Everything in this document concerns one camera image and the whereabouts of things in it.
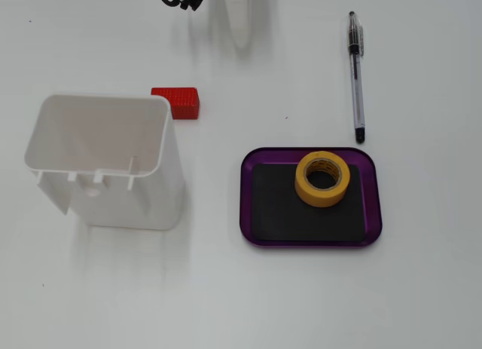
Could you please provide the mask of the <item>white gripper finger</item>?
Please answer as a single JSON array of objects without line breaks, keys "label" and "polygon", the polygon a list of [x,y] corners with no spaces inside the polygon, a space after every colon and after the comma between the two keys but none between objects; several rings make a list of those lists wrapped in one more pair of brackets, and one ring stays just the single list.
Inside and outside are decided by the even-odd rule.
[{"label": "white gripper finger", "polygon": [[237,48],[248,47],[251,38],[252,0],[224,0],[230,30]]}]

